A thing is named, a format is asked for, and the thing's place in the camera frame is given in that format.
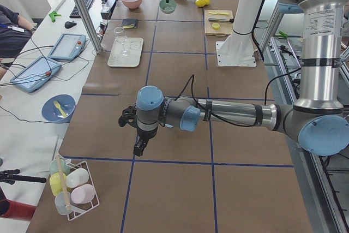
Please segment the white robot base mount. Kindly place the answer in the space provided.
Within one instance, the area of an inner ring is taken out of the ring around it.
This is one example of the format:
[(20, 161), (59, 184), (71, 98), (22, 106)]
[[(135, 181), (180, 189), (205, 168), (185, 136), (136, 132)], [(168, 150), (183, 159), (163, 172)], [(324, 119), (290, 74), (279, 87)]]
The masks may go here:
[(262, 2), (239, 0), (231, 35), (224, 42), (216, 42), (218, 66), (256, 67), (252, 36)]

